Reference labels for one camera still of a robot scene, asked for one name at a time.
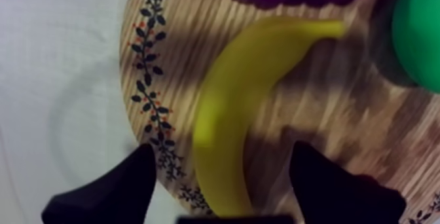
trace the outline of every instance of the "round wooden board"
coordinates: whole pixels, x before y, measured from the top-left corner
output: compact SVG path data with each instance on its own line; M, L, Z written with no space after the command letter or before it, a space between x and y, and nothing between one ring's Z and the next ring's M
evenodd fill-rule
M260 214L301 219L286 169L292 141L302 139L351 173L401 191L409 205L403 222L432 212L440 189L440 101L413 87L397 63L390 41L394 1L259 10L232 0L129 0L122 91L138 141L156 150L160 182L192 213L210 212L191 161L194 109L204 75L235 35L273 15L340 18L348 36L315 45L262 103L244 151L252 203Z

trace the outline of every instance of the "white tablecloth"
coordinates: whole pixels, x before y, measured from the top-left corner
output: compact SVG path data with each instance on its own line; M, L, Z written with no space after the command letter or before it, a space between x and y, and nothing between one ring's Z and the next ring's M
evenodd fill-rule
M49 198L136 146L119 80L127 0L0 0L0 223L41 223ZM157 185L148 223L185 213Z

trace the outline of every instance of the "plastic fruit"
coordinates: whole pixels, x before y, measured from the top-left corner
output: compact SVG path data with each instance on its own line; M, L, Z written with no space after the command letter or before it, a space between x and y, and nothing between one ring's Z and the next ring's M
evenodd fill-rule
M399 61L421 86L440 93L440 0L398 0L392 34Z
M338 20L265 18L241 32L214 61L202 83L192 149L201 191L219 217L253 214L243 148L263 98L317 40L343 33Z

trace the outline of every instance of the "yellow banana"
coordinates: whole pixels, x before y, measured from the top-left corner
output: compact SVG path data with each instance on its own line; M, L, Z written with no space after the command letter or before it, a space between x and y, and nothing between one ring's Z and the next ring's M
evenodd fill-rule
M241 32L213 63L198 101L193 156L198 183L215 214L253 214L243 174L249 124L270 89L311 45L343 33L338 20L265 18Z

